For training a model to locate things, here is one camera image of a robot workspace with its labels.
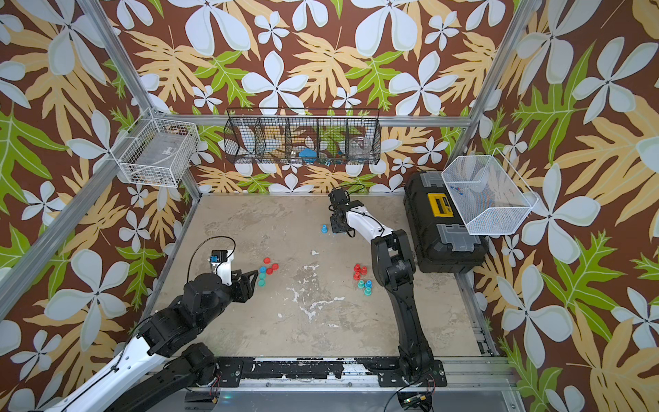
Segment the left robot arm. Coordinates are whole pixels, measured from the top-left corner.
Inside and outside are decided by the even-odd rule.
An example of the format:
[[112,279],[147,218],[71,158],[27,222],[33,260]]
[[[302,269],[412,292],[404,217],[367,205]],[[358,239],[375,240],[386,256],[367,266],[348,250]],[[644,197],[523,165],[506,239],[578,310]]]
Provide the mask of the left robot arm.
[[147,411],[185,388],[217,379],[216,356],[196,338],[232,303],[254,295],[258,271],[232,271],[231,283],[205,273],[145,319],[127,345],[51,411]]

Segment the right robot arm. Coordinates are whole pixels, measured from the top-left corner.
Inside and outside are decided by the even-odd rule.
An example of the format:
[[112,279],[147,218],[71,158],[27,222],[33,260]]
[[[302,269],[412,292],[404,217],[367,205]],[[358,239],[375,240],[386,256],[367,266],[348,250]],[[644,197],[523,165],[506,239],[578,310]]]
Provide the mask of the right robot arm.
[[434,355],[420,323],[415,303],[416,265],[407,233],[381,223],[348,190],[329,193],[331,228],[334,233],[360,234],[371,247],[372,273],[390,298],[399,335],[399,367],[408,384],[432,372]]

